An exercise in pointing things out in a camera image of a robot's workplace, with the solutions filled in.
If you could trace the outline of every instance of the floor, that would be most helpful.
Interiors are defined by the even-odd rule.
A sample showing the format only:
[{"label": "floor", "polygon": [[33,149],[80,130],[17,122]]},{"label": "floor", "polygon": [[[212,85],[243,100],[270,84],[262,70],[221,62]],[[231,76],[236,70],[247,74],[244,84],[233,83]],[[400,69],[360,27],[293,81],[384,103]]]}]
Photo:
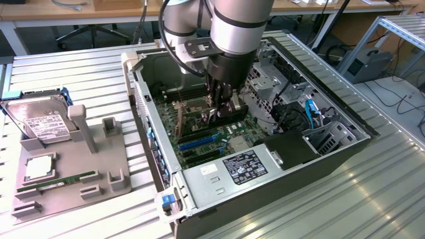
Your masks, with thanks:
[{"label": "floor", "polygon": [[[313,17],[305,15],[302,17],[302,22],[298,24],[297,30],[293,29],[294,27],[294,16],[285,16],[285,17],[276,17],[266,25],[266,30],[289,30],[290,33],[302,41],[305,42],[309,36],[309,33],[312,31],[313,27]],[[157,22],[147,23],[152,24],[153,32],[156,32],[155,29],[157,29],[156,24]],[[119,32],[132,36],[136,23],[119,23]],[[61,51],[72,51],[72,50],[83,50],[91,48],[91,34],[89,32],[85,32],[81,35],[75,36],[69,40],[65,41],[67,43],[67,49],[63,50],[57,47],[56,41],[55,41],[55,35],[52,32],[51,27],[25,27],[19,28],[19,33],[21,35],[21,38],[25,42],[25,45],[28,47],[28,50],[31,54],[43,54],[43,53],[51,53],[51,52],[61,52]],[[60,35],[65,35],[69,33],[73,28],[72,26],[59,26],[57,27]],[[201,36],[207,36],[208,31],[200,31],[199,34]],[[144,39],[144,42],[152,42],[153,39]],[[333,35],[329,35],[326,38],[326,41],[324,43],[324,46],[318,52],[318,54],[322,56],[329,46],[341,44],[342,42],[337,37]],[[108,35],[107,33],[99,32],[96,37],[96,47],[109,47],[109,46],[119,46],[124,45],[125,41],[115,36]],[[8,45],[8,42],[5,40],[5,37],[3,36],[3,33],[0,32],[0,57],[3,56],[11,56],[13,55],[12,48]],[[405,62],[400,62],[397,70],[402,69]],[[413,66],[412,69],[420,69],[425,65],[425,58],[422,58],[417,64]],[[417,82],[421,84],[425,82],[425,74],[420,75],[422,71],[413,72],[408,77],[406,80],[417,86]]]}]

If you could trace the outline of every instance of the sticker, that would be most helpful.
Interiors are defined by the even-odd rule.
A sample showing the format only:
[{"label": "sticker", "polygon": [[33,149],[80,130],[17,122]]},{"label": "sticker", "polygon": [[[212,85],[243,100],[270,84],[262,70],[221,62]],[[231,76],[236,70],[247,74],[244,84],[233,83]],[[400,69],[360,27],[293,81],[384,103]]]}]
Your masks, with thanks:
[{"label": "sticker", "polygon": [[237,185],[268,173],[253,150],[225,159],[223,162]]},{"label": "sticker", "polygon": [[69,131],[60,115],[43,116],[24,120],[35,136],[40,140],[69,135]]},{"label": "sticker", "polygon": [[217,171],[217,166],[215,164],[211,164],[201,168],[201,174],[205,176],[207,174],[211,174]]}]

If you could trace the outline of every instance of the green circuit board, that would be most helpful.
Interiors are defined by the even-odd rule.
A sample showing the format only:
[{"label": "green circuit board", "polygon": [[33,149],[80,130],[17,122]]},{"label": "green circuit board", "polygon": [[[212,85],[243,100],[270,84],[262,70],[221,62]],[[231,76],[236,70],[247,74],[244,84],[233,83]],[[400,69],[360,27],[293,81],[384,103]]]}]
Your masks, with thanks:
[{"label": "green circuit board", "polygon": [[[209,133],[209,135],[216,135],[216,140],[213,142],[193,147],[192,149],[180,151],[180,145],[195,142],[203,139],[203,137],[200,139],[191,140],[188,142],[179,144],[177,142],[180,137],[176,136],[177,110],[175,108],[175,105],[172,103],[167,103],[164,100],[160,99],[155,99],[155,104],[175,149],[177,159],[180,161],[183,168],[185,169],[235,153],[235,148],[232,148],[229,144],[229,140],[232,138],[239,136],[243,137],[247,144],[252,146],[258,139],[265,137],[262,129],[256,123],[256,119],[248,113],[243,121],[205,130]],[[204,155],[209,152],[213,152],[216,150],[221,151],[219,155],[215,155],[201,160],[196,160],[195,162],[191,161],[192,158]],[[184,153],[187,151],[191,151],[191,156],[184,156]]]}]

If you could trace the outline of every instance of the blue pcie slot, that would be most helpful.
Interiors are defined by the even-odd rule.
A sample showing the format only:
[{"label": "blue pcie slot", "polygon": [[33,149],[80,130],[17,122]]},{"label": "blue pcie slot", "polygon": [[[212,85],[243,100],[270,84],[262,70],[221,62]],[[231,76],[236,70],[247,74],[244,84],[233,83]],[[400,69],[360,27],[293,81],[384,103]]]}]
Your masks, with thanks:
[{"label": "blue pcie slot", "polygon": [[195,142],[187,143],[184,145],[180,145],[179,146],[179,150],[184,151],[187,149],[199,147],[199,146],[201,146],[204,144],[212,143],[212,142],[215,142],[217,140],[217,136],[219,136],[219,133],[215,134],[213,136],[208,137],[208,138],[204,138],[204,139],[199,140],[199,141],[195,141]]}]

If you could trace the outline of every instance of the motherboard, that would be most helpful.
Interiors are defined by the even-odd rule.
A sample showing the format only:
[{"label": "motherboard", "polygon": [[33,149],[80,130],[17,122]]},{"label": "motherboard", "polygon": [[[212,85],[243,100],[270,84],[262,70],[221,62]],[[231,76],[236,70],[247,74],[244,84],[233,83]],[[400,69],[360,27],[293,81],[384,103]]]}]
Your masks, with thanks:
[{"label": "motherboard", "polygon": [[172,103],[161,98],[153,101],[179,162],[185,169],[250,148],[266,136],[249,113],[239,122],[208,128],[203,120],[209,110],[205,97]]}]

